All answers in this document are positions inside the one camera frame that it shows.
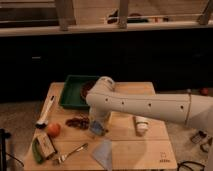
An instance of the black cable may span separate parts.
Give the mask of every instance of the black cable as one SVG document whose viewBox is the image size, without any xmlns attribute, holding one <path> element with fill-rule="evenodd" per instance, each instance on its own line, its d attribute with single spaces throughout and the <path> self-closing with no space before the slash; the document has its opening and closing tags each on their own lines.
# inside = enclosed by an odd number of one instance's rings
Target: black cable
<svg viewBox="0 0 213 171">
<path fill-rule="evenodd" d="M 205 166 L 201 163 L 198 163 L 198 162 L 195 162 L 195 161 L 183 161 L 181 163 L 178 164 L 178 168 L 177 168 L 177 171 L 180 171 L 180 168 L 181 167 L 186 167 L 187 169 L 189 169 L 190 171 L 194 171 L 190 166 L 188 166 L 187 164 L 194 164 L 194 165 L 197 165 L 197 166 L 200 166 L 203 170 L 205 168 Z"/>
<path fill-rule="evenodd" d="M 22 165 L 22 167 L 24 167 L 24 163 L 21 160 L 17 159 L 16 157 L 14 157 L 13 155 L 11 155 L 7 152 L 5 152 L 5 154 L 8 155 L 9 157 L 11 157 L 12 159 L 18 161 Z"/>
<path fill-rule="evenodd" d="M 188 170 L 193 171 L 193 169 L 192 169 L 191 167 L 189 167 L 189 166 L 187 166 L 187 165 L 185 165 L 185 164 L 178 164 L 177 171 L 179 171 L 181 167 L 185 167 L 185 168 L 187 168 Z"/>
</svg>

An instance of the green vegetable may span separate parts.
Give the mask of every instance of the green vegetable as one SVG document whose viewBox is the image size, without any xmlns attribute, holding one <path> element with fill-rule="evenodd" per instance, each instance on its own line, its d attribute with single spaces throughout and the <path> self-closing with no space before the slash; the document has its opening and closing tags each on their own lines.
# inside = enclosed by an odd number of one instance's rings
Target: green vegetable
<svg viewBox="0 0 213 171">
<path fill-rule="evenodd" d="M 33 156 L 34 156 L 34 159 L 35 161 L 38 163 L 38 164 L 42 164 L 44 162 L 44 159 L 42 157 L 42 155 L 39 153 L 39 150 L 38 150 L 38 145 L 39 145 L 39 142 L 38 142 L 38 139 L 35 138 L 32 142 L 32 152 L 33 152 Z"/>
</svg>

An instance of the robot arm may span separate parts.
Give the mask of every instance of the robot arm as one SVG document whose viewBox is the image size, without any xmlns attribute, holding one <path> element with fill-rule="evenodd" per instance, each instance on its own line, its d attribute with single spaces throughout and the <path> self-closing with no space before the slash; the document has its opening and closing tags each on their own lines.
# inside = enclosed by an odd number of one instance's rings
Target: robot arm
<svg viewBox="0 0 213 171">
<path fill-rule="evenodd" d="M 111 111 L 185 124 L 213 135 L 212 97 L 188 94 L 126 95 L 114 92 L 114 87 L 115 82 L 111 78 L 101 77 L 86 97 L 90 106 L 90 130 L 97 135 L 105 134 Z M 206 171 L 213 170 L 210 166 L 206 168 Z"/>
</svg>

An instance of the silver fork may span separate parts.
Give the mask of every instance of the silver fork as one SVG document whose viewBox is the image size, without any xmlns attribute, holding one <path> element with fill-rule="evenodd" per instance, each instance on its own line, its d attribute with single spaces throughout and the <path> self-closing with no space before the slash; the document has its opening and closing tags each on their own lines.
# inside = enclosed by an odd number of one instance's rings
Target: silver fork
<svg viewBox="0 0 213 171">
<path fill-rule="evenodd" d="M 85 143 L 83 145 L 81 145 L 80 147 L 76 148 L 75 150 L 73 150 L 72 152 L 68 153 L 68 154 L 63 154 L 61 156 L 59 156 L 57 159 L 54 159 L 52 162 L 53 162 L 53 165 L 59 165 L 61 164 L 62 162 L 64 162 L 70 155 L 76 153 L 76 152 L 79 152 L 83 149 L 85 149 L 86 147 L 88 146 L 88 143 Z"/>
</svg>

